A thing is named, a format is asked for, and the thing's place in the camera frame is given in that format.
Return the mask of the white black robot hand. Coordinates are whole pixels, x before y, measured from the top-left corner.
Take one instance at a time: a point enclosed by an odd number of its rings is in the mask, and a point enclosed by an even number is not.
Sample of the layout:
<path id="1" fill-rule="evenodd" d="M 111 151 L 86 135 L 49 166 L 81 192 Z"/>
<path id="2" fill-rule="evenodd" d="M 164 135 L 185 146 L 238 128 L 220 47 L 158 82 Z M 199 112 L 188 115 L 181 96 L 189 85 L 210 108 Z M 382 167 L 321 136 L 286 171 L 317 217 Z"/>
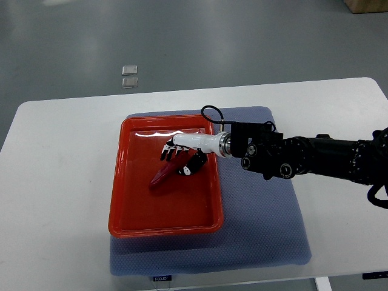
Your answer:
<path id="1" fill-rule="evenodd" d="M 177 164 L 176 172 L 190 176 L 198 172 L 207 162 L 208 156 L 215 154 L 222 158 L 231 157 L 230 133 L 217 135 L 203 133 L 182 133 L 173 135 L 161 150 L 161 161 Z"/>

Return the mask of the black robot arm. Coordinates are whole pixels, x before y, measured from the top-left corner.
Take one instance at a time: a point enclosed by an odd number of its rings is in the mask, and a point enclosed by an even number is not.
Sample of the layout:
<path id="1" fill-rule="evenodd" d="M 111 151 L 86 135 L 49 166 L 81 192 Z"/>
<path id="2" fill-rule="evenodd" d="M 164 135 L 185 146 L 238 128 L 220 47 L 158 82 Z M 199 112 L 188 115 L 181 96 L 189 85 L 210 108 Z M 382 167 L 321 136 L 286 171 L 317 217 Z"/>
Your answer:
<path id="1" fill-rule="evenodd" d="M 368 201 L 387 208 L 387 200 L 376 196 L 387 188 L 386 129 L 375 130 L 371 140 L 346 141 L 327 134 L 284 138 L 270 121 L 230 125 L 230 152 L 244 170 L 260 173 L 265 180 L 313 173 L 370 185 Z"/>

